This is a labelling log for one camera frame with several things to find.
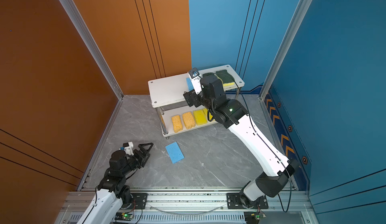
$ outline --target orange chevron arrow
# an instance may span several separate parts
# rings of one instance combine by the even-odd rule
[[[278,120],[279,120],[280,118],[279,118],[279,116],[277,116],[277,115],[273,115],[273,125],[275,125],[275,119],[278,119]]]
[[[268,102],[272,102],[272,100],[270,100],[270,99],[267,99],[267,108],[268,108]]]
[[[283,146],[283,139],[286,139],[286,140],[290,141],[287,136],[281,135],[281,145],[282,146]]]
[[[272,110],[276,110],[275,107],[269,107],[269,115],[272,116]]]
[[[286,156],[288,157],[288,150],[295,154],[292,148],[286,146]]]

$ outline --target blue sponge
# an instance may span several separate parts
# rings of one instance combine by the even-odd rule
[[[184,159],[184,155],[182,154],[180,148],[178,147],[177,142],[167,145],[166,151],[169,154],[169,157],[173,164]]]
[[[194,89],[192,81],[190,80],[189,77],[186,78],[186,84],[188,85],[189,91],[192,91]]]

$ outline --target white shelf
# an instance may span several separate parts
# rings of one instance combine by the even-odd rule
[[[184,106],[184,107],[178,107],[176,109],[171,109],[171,110],[164,111],[164,115],[162,117],[164,119],[165,126],[166,126],[168,134],[167,135],[163,134],[163,136],[164,137],[168,137],[168,136],[171,136],[171,135],[176,135],[176,134],[183,133],[183,132],[186,132],[186,131],[189,131],[189,130],[195,130],[195,129],[198,129],[198,128],[201,128],[201,127],[204,127],[204,126],[208,126],[208,125],[212,125],[214,123],[217,123],[215,120],[213,120],[212,122],[208,121],[207,124],[204,124],[204,125],[197,125],[196,124],[195,127],[191,128],[191,129],[188,129],[188,130],[186,129],[185,124],[184,124],[184,120],[182,119],[182,114],[186,113],[186,112],[192,112],[192,115],[193,115],[193,111],[194,110],[204,109],[204,108],[205,108],[204,106],[199,106],[199,107]],[[176,115],[180,116],[181,123],[182,123],[182,130],[177,132],[177,133],[174,132],[173,122],[171,121],[171,117],[176,116]]]
[[[200,74],[208,72],[216,72],[220,70],[227,70],[237,82],[239,87],[244,86],[244,81],[239,75],[233,70],[230,65],[224,65],[219,67],[212,67],[204,70],[199,70]],[[171,77],[164,77],[148,82],[151,105],[153,107],[162,107],[169,104],[185,101],[183,94],[188,92],[188,85],[186,78],[189,78],[188,73],[175,75]],[[224,91],[237,88],[236,84],[224,87]]]

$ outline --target blue wall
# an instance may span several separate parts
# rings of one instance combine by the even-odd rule
[[[189,0],[192,67],[229,64],[244,91],[262,84],[298,2]]]
[[[313,0],[274,80],[312,163],[310,200],[321,223],[371,208],[383,214],[385,39],[386,0]]]

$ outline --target gray marble floor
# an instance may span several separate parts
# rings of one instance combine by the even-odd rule
[[[258,128],[272,141],[258,97],[244,96]],[[154,143],[144,168],[128,179],[131,187],[242,187],[263,172],[247,147],[221,124],[214,124],[167,140],[162,136],[157,112],[148,95],[125,95],[118,116],[84,187],[95,187],[109,167],[111,154],[123,143],[134,148]],[[172,164],[165,146],[176,141],[185,158]]]

